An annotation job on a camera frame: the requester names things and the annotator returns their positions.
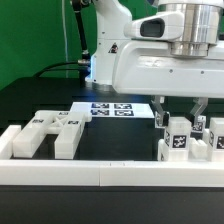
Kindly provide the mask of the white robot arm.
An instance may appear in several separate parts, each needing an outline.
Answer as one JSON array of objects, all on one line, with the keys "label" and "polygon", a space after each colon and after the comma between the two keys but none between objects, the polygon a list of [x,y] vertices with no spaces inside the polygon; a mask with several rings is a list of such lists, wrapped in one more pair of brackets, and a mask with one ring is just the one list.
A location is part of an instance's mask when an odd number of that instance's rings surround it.
[{"label": "white robot arm", "polygon": [[92,0],[97,50],[86,82],[102,90],[151,95],[157,125],[168,124],[165,96],[194,97],[192,122],[210,98],[224,98],[224,0],[149,0],[154,16],[134,20],[118,0]]}]

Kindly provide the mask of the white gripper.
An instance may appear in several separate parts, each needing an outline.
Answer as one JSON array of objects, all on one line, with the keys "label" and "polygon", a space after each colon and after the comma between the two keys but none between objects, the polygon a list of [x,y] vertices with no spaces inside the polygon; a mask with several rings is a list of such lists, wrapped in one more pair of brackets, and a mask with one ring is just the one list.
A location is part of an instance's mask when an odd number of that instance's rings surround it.
[{"label": "white gripper", "polygon": [[127,23],[128,38],[116,55],[112,85],[119,93],[155,95],[155,116],[168,126],[164,96],[198,97],[192,124],[208,105],[224,98],[224,41],[218,39],[218,11],[161,11]]}]

